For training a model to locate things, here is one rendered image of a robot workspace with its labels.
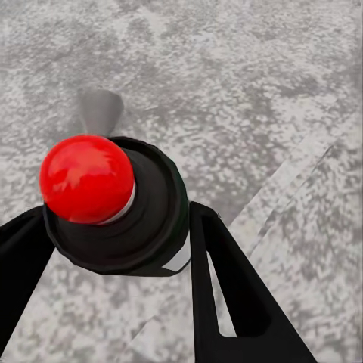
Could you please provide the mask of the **pesticide atomizer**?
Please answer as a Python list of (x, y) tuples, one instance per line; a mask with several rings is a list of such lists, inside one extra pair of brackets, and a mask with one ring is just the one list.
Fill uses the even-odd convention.
[(39, 184), (54, 248), (102, 276), (174, 276), (191, 261), (190, 198), (181, 173), (158, 148), (110, 137), (125, 104), (112, 91), (79, 90), (86, 134), (46, 155)]

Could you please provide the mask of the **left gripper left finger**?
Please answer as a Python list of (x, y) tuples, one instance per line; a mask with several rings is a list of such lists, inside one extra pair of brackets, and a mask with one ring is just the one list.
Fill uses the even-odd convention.
[(54, 250), (43, 211), (34, 206), (0, 225), (0, 355)]

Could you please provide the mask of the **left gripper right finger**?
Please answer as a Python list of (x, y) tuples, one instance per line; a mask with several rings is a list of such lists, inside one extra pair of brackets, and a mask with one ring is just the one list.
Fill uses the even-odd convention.
[[(189, 228), (195, 363), (315, 363), (217, 212), (190, 199)], [(236, 337), (219, 333), (208, 253)]]

